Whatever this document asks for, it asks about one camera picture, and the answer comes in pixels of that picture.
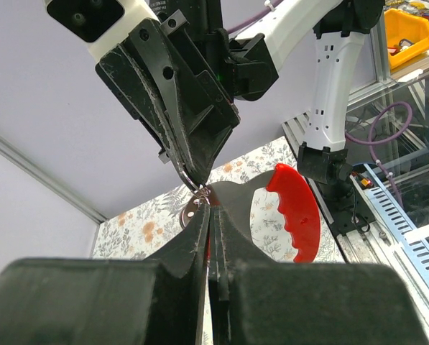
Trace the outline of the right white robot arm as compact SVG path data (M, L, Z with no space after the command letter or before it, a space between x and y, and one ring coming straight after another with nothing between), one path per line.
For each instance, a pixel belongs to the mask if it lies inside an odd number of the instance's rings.
M253 12L254 1L152 1L158 21L133 23L96 63L102 85L96 110L105 116L99 176L84 190L113 217L175 184L155 153L181 160L188 180L275 138L291 114L348 101L362 55L341 62L317 57L318 46L365 37L375 1L304 1L283 5L241 38L229 39L222 14Z

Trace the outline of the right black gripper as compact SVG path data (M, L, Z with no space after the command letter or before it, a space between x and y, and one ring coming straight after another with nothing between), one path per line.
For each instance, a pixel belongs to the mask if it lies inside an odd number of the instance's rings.
M100 58L95 71L179 178L184 170L202 185L239 115L187 26L184 19L144 19Z

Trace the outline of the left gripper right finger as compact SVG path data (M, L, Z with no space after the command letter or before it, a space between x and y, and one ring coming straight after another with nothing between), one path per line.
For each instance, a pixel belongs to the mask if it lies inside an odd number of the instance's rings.
M209 221L215 344L426 344L406 285L382 264L276 262L220 206Z

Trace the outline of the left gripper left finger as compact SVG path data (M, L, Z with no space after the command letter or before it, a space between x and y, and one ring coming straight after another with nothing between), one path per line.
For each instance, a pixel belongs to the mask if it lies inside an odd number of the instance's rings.
M183 231L143 260L18 259L0 344L200 344L206 266Z

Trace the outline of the red handled metal key tool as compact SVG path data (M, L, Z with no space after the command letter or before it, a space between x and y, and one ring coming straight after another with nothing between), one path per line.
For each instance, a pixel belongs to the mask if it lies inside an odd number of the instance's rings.
M287 243L290 259L311 263L320 247L320 211L307 181L293 167L278 163L244 183L219 181L209 186L212 204L223 206L254 244L262 236Z

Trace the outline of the silver keyring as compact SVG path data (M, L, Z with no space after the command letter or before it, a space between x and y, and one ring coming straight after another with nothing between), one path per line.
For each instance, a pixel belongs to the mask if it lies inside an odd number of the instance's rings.
M184 184L188 187L190 192L195 196L196 199L198 199L199 204L206 204L210 205L211 202L209 201L209 196L211 191L206 185L196 185L187 175L186 171L181 170L179 172L181 180L184 182Z

